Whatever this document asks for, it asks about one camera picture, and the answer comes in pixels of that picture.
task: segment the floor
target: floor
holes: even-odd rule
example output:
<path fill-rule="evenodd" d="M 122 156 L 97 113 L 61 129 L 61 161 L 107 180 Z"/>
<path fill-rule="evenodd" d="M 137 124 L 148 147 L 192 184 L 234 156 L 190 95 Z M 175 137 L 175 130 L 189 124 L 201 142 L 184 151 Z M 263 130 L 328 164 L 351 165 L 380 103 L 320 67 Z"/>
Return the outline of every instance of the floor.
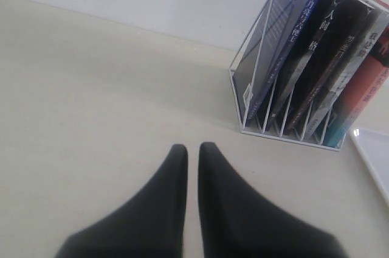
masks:
<path fill-rule="evenodd" d="M 189 151 L 185 256 L 202 257 L 203 141 L 350 257 L 387 257 L 389 209 L 349 139 L 336 153 L 238 133 L 231 52 L 23 0 L 0 6 L 1 257 L 53 257 L 131 198 L 174 143 Z M 361 123 L 389 131 L 371 121 L 389 111 L 377 98 Z"/>

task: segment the black book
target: black book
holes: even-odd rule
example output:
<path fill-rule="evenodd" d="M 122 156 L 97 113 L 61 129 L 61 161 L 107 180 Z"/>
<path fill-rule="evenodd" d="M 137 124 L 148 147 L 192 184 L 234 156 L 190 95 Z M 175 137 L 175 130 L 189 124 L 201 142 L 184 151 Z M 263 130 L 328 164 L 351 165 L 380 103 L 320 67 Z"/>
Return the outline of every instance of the black book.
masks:
<path fill-rule="evenodd" d="M 255 117 L 317 1 L 268 0 L 266 3 L 233 75 L 241 122 L 245 113 L 246 125 Z"/>
<path fill-rule="evenodd" d="M 278 113 L 284 106 L 285 101 L 291 94 L 298 78 L 301 76 L 305 66 L 314 54 L 316 47 L 328 30 L 337 6 L 342 1 L 343 0 L 318 0 L 309 21 L 301 31 L 300 37 L 296 41 L 295 46 L 291 50 L 291 53 L 278 74 L 269 118 L 267 120 L 267 130 L 272 126 Z M 258 113 L 261 123 L 266 115 L 266 106 L 267 105 L 263 105 L 263 108 L 260 109 L 260 112 Z"/>
<path fill-rule="evenodd" d="M 343 0 L 339 5 L 332 24 L 296 83 L 285 134 L 289 134 L 306 114 L 314 97 L 358 36 L 372 9 L 362 0 Z"/>

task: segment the blue book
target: blue book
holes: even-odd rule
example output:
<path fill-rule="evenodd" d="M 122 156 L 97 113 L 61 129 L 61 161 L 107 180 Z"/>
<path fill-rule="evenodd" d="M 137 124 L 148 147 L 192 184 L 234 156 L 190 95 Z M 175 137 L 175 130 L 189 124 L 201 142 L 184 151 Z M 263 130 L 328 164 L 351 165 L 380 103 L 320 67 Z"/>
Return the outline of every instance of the blue book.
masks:
<path fill-rule="evenodd" d="M 241 120 L 254 118 L 318 0 L 268 0 L 233 75 Z M 252 93 L 251 84 L 254 76 Z"/>

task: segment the metal wire divider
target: metal wire divider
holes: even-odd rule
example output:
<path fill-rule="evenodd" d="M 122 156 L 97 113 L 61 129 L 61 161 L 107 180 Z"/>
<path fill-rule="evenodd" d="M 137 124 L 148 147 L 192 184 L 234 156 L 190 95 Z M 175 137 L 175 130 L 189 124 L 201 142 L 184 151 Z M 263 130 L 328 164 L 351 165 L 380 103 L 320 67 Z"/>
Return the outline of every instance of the metal wire divider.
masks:
<path fill-rule="evenodd" d="M 292 90 L 291 94 L 289 95 L 289 97 L 287 99 L 286 109 L 285 109 L 284 115 L 282 117 L 282 122 L 278 123 L 277 121 L 275 121 L 274 125 L 270 128 L 269 131 L 267 131 L 265 129 L 266 126 L 267 126 L 267 120 L 269 118 L 270 107 L 271 107 L 271 104 L 272 104 L 272 101 L 273 101 L 273 97 L 274 97 L 274 90 L 275 90 L 275 86 L 277 84 L 277 78 L 275 78 L 274 83 L 272 85 L 272 89 L 271 89 L 271 92 L 270 92 L 270 100 L 269 100 L 269 103 L 267 104 L 266 115 L 265 115 L 263 123 L 260 123 L 259 118 L 255 117 L 255 121 L 253 121 L 250 125 L 246 126 L 247 114 L 248 114 L 248 110 L 249 110 L 248 107 L 249 107 L 249 103 L 252 100 L 251 97 L 248 98 L 249 102 L 246 105 L 246 109 L 245 109 L 245 113 L 243 115 L 243 119 L 241 118 L 241 113 L 239 112 L 239 104 L 238 104 L 237 93 L 236 93 L 236 89 L 235 89 L 235 83 L 234 83 L 234 80 L 233 80 L 233 74 L 235 73 L 235 69 L 233 68 L 233 66 L 236 63 L 236 59 L 238 58 L 239 54 L 241 53 L 243 47 L 247 43 L 247 40 L 249 39 L 250 34 L 254 30 L 257 22 L 264 15 L 267 4 L 269 4 L 269 9 L 268 9 L 268 11 L 266 13 L 266 21 L 265 21 L 264 28 L 263 28 L 263 33 L 265 33 L 267 25 L 268 25 L 268 22 L 269 22 L 269 16 L 270 16 L 270 11 L 272 9 L 273 0 L 267 0 L 266 3 L 264 4 L 262 10 L 260 11 L 260 13 L 258 14 L 258 16 L 255 19 L 254 23 L 252 24 L 249 32 L 247 33 L 245 39 L 243 40 L 242 44 L 240 45 L 236 55 L 234 56 L 230 66 L 229 66 L 230 81 L 231 81 L 231 86 L 232 86 L 232 90 L 233 90 L 233 95 L 234 95 L 234 98 L 235 98 L 235 106 L 236 106 L 236 112 L 238 114 L 240 130 L 244 134 L 250 134 L 250 135 L 260 136 L 260 137 L 269 138 L 269 139 L 276 139 L 276 140 L 279 140 L 279 141 L 286 141 L 286 142 L 291 142 L 291 143 L 295 143 L 295 144 L 308 145 L 308 146 L 311 146 L 311 147 L 324 148 L 326 150 L 332 150 L 332 151 L 337 151 L 338 152 L 342 148 L 345 138 L 343 138 L 338 143 L 337 147 L 328 147 L 328 146 L 323 145 L 323 140 L 324 140 L 324 137 L 325 137 L 325 134 L 326 134 L 326 131 L 327 131 L 327 127 L 328 127 L 328 124 L 329 124 L 329 120 L 330 120 L 331 110 L 332 109 L 330 109 L 330 111 L 328 112 L 328 114 L 325 117 L 325 121 L 324 121 L 324 126 L 323 126 L 322 132 L 321 133 L 318 133 L 318 132 L 314 133 L 314 135 L 311 138 L 309 138 L 309 139 L 305 138 L 305 131 L 306 131 L 308 120 L 309 120 L 309 117 L 310 117 L 310 114 L 311 114 L 313 101 L 311 102 L 311 104 L 309 106 L 309 109 L 308 109 L 308 112 L 306 113 L 305 119 L 301 120 L 301 121 L 304 121 L 304 125 L 300 129 L 300 131 L 298 131 L 298 129 L 295 128 L 290 135 L 285 135 L 284 134 L 284 128 L 285 128 L 287 116 L 289 114 L 289 109 L 290 109 L 290 106 L 291 106 L 291 100 L 292 100 L 292 96 L 293 96 L 293 92 L 294 92 L 294 87 L 293 87 L 293 90 Z M 254 71 L 253 71 L 253 76 L 252 76 L 251 84 L 249 86 L 249 95 L 252 95 L 252 89 L 253 89 L 253 84 L 254 84 L 254 79 L 255 79 L 255 73 L 256 73 L 256 70 L 257 70 L 257 67 L 258 67 L 258 62 L 259 62 L 260 55 L 261 55 L 261 52 L 262 52 L 262 47 L 263 47 L 263 40 L 261 40 L 260 48 L 259 48 L 259 51 L 258 51 L 258 55 L 256 57 L 256 63 L 255 63 Z"/>

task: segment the book spine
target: book spine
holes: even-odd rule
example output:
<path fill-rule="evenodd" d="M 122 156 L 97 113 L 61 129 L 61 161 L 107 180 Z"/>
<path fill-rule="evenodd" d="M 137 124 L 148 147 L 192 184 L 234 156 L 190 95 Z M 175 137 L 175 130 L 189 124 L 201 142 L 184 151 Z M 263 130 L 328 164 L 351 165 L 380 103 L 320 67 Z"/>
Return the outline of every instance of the book spine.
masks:
<path fill-rule="evenodd" d="M 324 144 L 328 147 L 336 147 L 342 140 L 346 132 L 352 126 L 357 117 L 361 114 L 363 109 L 368 105 L 369 101 L 374 97 L 379 88 L 385 83 L 389 77 L 389 68 L 384 68 L 382 72 L 376 77 L 366 93 L 360 98 L 358 104 L 353 108 L 352 112 L 342 121 L 342 123 L 334 123 L 335 128 L 329 130 L 329 137 L 325 139 Z"/>
<path fill-rule="evenodd" d="M 278 96 L 277 102 L 269 114 L 269 119 L 267 120 L 267 129 L 269 129 L 273 125 L 273 123 L 274 123 L 278 113 L 282 109 L 287 97 L 291 94 L 294 85 L 296 84 L 298 78 L 301 76 L 301 73 L 303 72 L 305 66 L 307 65 L 307 63 L 311 59 L 313 53 L 316 50 L 316 47 L 318 46 L 320 40 L 323 38 L 323 35 L 327 31 L 327 29 L 332 21 L 333 13 L 335 11 L 336 6 L 337 6 L 337 3 L 332 4 L 331 8 L 329 9 L 326 16 L 324 17 L 324 20 L 320 24 L 318 31 L 314 35 L 313 40 L 309 44 L 307 53 L 305 53 L 304 56 L 302 56 L 301 59 L 298 61 L 298 63 L 296 64 L 296 67 L 295 67 L 295 71 L 292 73 L 290 79 L 285 84 L 283 91 Z"/>
<path fill-rule="evenodd" d="M 305 8 L 303 9 L 296 25 L 293 28 L 292 33 L 289 35 L 289 38 L 282 48 L 280 55 L 278 56 L 276 63 L 273 65 L 269 76 L 267 77 L 267 81 L 264 83 L 263 87 L 261 88 L 262 91 L 256 97 L 254 105 L 250 108 L 249 112 L 247 113 L 247 119 L 252 120 L 255 116 L 255 113 L 258 111 L 258 108 L 261 106 L 263 99 L 265 98 L 267 92 L 269 91 L 271 85 L 274 82 L 275 76 L 280 71 L 280 68 L 282 67 L 282 64 L 284 63 L 287 55 L 291 51 L 294 43 L 296 42 L 299 34 L 301 33 L 301 30 L 303 29 L 304 25 L 306 24 L 307 20 L 309 19 L 309 16 L 312 13 L 313 8 L 315 7 L 318 0 L 308 0 Z"/>
<path fill-rule="evenodd" d="M 295 127 L 296 123 L 300 120 L 303 113 L 308 108 L 309 104 L 311 104 L 314 97 L 317 95 L 317 93 L 320 91 L 326 80 L 328 79 L 329 75 L 332 73 L 336 65 L 339 63 L 339 61 L 343 58 L 345 52 L 350 47 L 351 43 L 355 39 L 355 32 L 353 32 L 352 35 L 349 35 L 345 42 L 340 47 L 339 51 L 336 53 L 335 57 L 331 60 L 328 67 L 326 68 L 323 75 L 320 77 L 319 81 L 315 84 L 314 88 L 311 90 L 311 92 L 306 97 L 305 101 L 302 105 L 300 105 L 297 112 L 294 114 L 293 118 L 289 121 L 287 127 L 286 127 L 286 134 L 289 134 L 292 129 Z"/>
<path fill-rule="evenodd" d="M 310 138 L 314 134 L 316 128 L 327 115 L 340 93 L 384 32 L 388 20 L 389 16 L 387 13 L 380 13 L 375 22 L 372 22 L 371 28 L 365 32 L 366 35 L 363 37 L 363 40 L 360 40 L 360 43 L 353 48 L 352 54 L 346 59 L 347 63 L 345 63 L 344 68 L 334 77 L 332 83 L 329 83 L 325 96 L 320 99 L 317 108 L 311 113 L 305 132 L 306 138 Z"/>

